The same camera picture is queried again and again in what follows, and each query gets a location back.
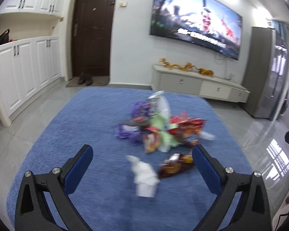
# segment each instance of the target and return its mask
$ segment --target door mat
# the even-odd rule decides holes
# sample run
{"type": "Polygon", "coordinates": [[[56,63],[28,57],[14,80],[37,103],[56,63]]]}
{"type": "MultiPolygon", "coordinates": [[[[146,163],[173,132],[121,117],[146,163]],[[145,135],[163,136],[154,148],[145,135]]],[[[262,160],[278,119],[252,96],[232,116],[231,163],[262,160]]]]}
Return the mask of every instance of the door mat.
{"type": "MultiPolygon", "coordinates": [[[[106,86],[109,83],[109,76],[92,76],[93,83],[90,86],[106,86]]],[[[71,79],[68,84],[65,86],[68,87],[86,87],[86,84],[78,85],[78,77],[71,79]]]]}

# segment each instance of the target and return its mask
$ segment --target white drawer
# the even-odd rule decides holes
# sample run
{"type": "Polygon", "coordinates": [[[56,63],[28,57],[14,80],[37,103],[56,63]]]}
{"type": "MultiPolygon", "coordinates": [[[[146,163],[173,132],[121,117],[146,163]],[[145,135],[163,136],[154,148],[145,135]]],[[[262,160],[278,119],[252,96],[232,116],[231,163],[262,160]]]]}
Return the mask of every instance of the white drawer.
{"type": "Polygon", "coordinates": [[[203,82],[199,95],[216,99],[228,99],[230,91],[230,87],[212,82],[203,82]]]}
{"type": "Polygon", "coordinates": [[[249,96],[248,92],[237,89],[231,89],[228,100],[232,102],[246,102],[248,96],[249,96]]]}
{"type": "Polygon", "coordinates": [[[162,73],[158,90],[198,95],[202,81],[192,77],[162,73]]]}

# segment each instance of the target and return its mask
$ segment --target bolt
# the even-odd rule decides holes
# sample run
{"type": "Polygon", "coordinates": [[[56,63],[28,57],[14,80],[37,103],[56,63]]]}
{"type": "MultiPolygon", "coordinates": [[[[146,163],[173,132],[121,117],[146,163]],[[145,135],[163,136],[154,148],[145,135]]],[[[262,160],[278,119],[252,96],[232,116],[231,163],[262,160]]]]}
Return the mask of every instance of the bolt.
{"type": "Polygon", "coordinates": [[[58,174],[58,173],[60,173],[60,168],[55,167],[55,168],[53,168],[52,172],[53,172],[53,174],[58,174]]]}
{"type": "Polygon", "coordinates": [[[260,177],[260,176],[261,176],[261,173],[260,173],[259,171],[255,171],[255,172],[254,172],[254,175],[255,175],[256,177],[260,177]]]}
{"type": "Polygon", "coordinates": [[[228,174],[232,174],[234,172],[233,168],[232,167],[227,167],[225,168],[225,171],[228,173],[228,174]]]}
{"type": "Polygon", "coordinates": [[[31,171],[25,172],[25,177],[29,177],[29,176],[31,176],[31,171]]]}

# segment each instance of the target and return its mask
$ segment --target tile floor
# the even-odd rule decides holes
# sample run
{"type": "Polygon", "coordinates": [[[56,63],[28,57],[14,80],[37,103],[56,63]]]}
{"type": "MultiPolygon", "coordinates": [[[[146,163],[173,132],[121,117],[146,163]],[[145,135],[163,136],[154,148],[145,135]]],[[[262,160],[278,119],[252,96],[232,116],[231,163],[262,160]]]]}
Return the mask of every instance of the tile floor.
{"type": "MultiPolygon", "coordinates": [[[[33,143],[52,118],[82,88],[66,88],[60,82],[27,107],[4,128],[0,123],[0,218],[14,230],[6,213],[6,197],[13,178],[33,143]]],[[[288,131],[282,122],[254,119],[239,106],[209,100],[215,112],[237,140],[253,170],[264,177],[270,200],[271,216],[289,190],[289,145],[284,142],[288,131]]]]}

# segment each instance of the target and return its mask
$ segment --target doorway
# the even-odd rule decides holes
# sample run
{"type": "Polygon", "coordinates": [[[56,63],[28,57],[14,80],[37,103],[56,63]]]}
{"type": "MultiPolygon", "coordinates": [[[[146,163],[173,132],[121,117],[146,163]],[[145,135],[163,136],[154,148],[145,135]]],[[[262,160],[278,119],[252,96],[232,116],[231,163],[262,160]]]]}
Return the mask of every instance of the doorway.
{"type": "Polygon", "coordinates": [[[109,76],[115,0],[76,0],[72,32],[73,77],[109,76]]]}

